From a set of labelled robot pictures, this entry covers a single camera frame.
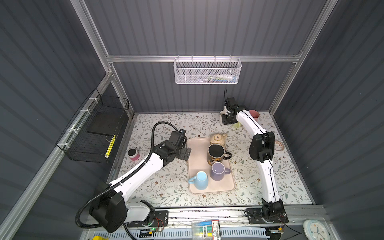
clock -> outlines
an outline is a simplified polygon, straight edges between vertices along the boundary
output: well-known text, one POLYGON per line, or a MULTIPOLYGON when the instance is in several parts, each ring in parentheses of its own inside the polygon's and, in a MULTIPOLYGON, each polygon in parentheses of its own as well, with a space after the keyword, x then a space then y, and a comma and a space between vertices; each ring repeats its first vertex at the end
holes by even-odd
POLYGON ((303 228, 309 240, 330 240, 327 228, 317 220, 305 220, 303 228))

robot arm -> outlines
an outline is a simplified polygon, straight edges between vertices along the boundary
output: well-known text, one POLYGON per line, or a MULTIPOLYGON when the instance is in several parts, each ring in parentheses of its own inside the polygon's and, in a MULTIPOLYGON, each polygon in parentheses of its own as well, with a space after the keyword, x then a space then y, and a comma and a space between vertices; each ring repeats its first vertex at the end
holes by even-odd
POLYGON ((279 220, 280 215, 285 215, 285 210, 273 173, 275 135, 262 128, 245 109, 245 106, 238 105, 234 98, 225 100, 224 110, 225 115, 222 115, 224 125, 240 122, 252 137, 249 155, 257 161, 263 188, 261 215, 266 222, 279 220))
POLYGON ((112 233, 126 222, 152 222, 154 207, 144 201, 127 203, 129 197, 153 173, 165 167, 176 157, 187 161, 191 152, 190 148, 185 147, 187 137, 183 129, 178 132, 171 132, 169 140, 154 146, 154 130, 160 123, 166 123, 174 127, 168 122, 155 124, 152 129, 150 153, 139 164, 118 179, 109 184, 101 182, 95 189, 95 197, 85 203, 76 214, 75 223, 77 226, 81 228, 104 227, 109 233, 112 233), (90 215, 99 224, 89 225, 80 221, 80 214, 88 205, 90 205, 90 215))
MULTIPOLYGON (((247 130, 248 133, 252 137, 255 137, 257 134, 260 136, 265 136, 267 131, 262 128, 256 121, 255 119, 251 116, 248 110, 242 110, 236 115, 236 119, 238 122, 240 122, 245 129, 247 130)), ((255 143, 257 140, 252 140, 254 143, 253 145, 251 144, 251 147, 249 149, 250 155, 251 152, 254 151, 255 149, 255 143)), ((263 199, 266 202, 278 202, 280 199, 280 195, 277 191, 277 186, 276 186, 276 181, 275 181, 275 175, 273 173, 273 167, 272 167, 272 149, 268 152, 265 153, 270 159, 263 159, 263 161, 257 161, 257 165, 260 169, 260 175, 262 178, 262 187, 263 187, 263 199)))

beige tray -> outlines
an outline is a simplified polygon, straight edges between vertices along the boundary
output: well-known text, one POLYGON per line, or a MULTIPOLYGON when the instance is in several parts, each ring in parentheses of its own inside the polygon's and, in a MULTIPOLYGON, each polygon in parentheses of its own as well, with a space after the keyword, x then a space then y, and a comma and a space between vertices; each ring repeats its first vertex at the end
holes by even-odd
POLYGON ((188 179, 196 176, 198 171, 204 171, 209 178, 208 187, 204 190, 199 190, 194 184, 190 184, 189 190, 193 194, 227 192, 234 190, 236 186, 229 160, 223 160, 223 164, 226 168, 231 169, 230 174, 224 175, 224 178, 220 181, 215 181, 210 177, 211 165, 207 162, 208 147, 210 146, 209 139, 209 137, 190 138, 186 143, 186 147, 192 149, 188 159, 188 179))

black mug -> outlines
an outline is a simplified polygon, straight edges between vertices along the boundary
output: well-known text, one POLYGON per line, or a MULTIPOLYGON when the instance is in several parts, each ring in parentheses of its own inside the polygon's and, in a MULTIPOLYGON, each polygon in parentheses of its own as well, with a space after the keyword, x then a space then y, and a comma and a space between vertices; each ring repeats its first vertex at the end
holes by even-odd
POLYGON ((208 148, 207 162, 209 165, 215 162, 222 162, 223 159, 230 159, 231 157, 232 153, 227 152, 224 147, 218 143, 213 143, 208 148))

gray wall panel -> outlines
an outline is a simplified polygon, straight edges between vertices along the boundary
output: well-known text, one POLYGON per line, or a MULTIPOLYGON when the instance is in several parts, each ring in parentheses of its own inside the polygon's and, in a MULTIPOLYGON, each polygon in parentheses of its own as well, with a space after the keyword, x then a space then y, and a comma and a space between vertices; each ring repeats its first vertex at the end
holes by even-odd
POLYGON ((339 1, 275 114, 312 196, 342 239, 380 234, 383 12, 383 1, 339 1), (360 218, 369 221, 356 224, 360 218))
POLYGON ((325 0, 86 0, 110 55, 297 54, 325 0))
POLYGON ((172 63, 114 63, 136 112, 220 111, 224 89, 250 109, 268 110, 291 63, 243 63, 238 84, 176 84, 172 63))
MULTIPOLYGON (((69 1, 1 1, 0 16, 1 223, 105 71, 69 1)), ((64 159, 14 239, 78 238, 75 208, 109 168, 64 159)))

